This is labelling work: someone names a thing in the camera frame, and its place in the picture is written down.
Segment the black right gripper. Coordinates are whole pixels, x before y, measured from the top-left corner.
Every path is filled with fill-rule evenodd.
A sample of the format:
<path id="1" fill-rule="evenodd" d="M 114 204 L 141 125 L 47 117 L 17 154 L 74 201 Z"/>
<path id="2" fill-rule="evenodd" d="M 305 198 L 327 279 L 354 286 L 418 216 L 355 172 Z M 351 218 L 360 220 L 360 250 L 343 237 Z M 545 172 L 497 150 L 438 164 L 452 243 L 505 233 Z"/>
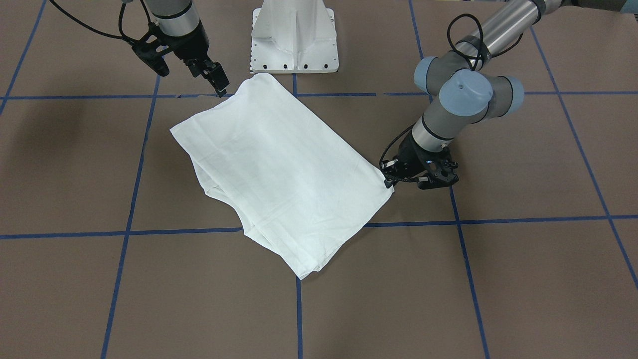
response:
<path id="1" fill-rule="evenodd" d="M 213 86 L 216 95 L 226 95 L 229 80 L 220 63 L 210 61 L 209 38 L 203 25 L 182 36 L 172 37 L 172 49 L 175 55 L 184 61 L 194 78 L 202 76 Z"/>

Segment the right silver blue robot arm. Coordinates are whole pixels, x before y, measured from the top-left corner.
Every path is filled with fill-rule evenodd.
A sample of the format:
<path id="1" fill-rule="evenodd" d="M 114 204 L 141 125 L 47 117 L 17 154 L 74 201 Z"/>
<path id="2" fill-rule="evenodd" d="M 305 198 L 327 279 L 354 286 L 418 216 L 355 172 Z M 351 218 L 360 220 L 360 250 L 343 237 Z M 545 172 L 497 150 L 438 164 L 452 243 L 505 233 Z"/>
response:
<path id="1" fill-rule="evenodd" d="M 193 77 L 201 76 L 217 96 L 226 95 L 229 80 L 220 63 L 209 57 L 209 38 L 193 0 L 148 0 L 156 20 L 157 38 L 182 60 Z"/>

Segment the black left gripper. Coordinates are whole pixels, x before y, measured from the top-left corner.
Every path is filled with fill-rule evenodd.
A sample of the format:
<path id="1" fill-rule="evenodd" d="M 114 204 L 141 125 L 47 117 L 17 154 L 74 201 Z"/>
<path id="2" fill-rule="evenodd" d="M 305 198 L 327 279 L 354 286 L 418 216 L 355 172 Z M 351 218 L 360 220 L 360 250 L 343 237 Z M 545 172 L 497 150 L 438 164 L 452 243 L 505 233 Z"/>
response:
<path id="1" fill-rule="evenodd" d="M 381 160 L 381 172 L 385 177 L 386 188 L 393 188 L 399 180 L 437 182 L 438 170 L 439 153 L 422 149 L 412 134 L 403 137 L 393 160 Z"/>

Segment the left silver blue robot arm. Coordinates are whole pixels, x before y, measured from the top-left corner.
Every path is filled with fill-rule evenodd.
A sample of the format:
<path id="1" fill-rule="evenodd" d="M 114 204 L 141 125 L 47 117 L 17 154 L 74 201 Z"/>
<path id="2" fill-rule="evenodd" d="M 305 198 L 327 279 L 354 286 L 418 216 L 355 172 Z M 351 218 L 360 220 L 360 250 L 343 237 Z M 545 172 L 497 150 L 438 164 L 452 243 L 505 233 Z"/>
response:
<path id="1" fill-rule="evenodd" d="M 417 88 L 432 97 L 431 104 L 397 136 L 397 154 L 380 158 L 387 188 L 413 182 L 429 190 L 459 181 L 450 143 L 468 125 L 513 113 L 524 100 L 518 79 L 486 76 L 481 69 L 513 49 L 527 29 L 560 6 L 559 0 L 511 0 L 485 22 L 463 13 L 449 23 L 449 52 L 424 57 L 413 73 Z"/>

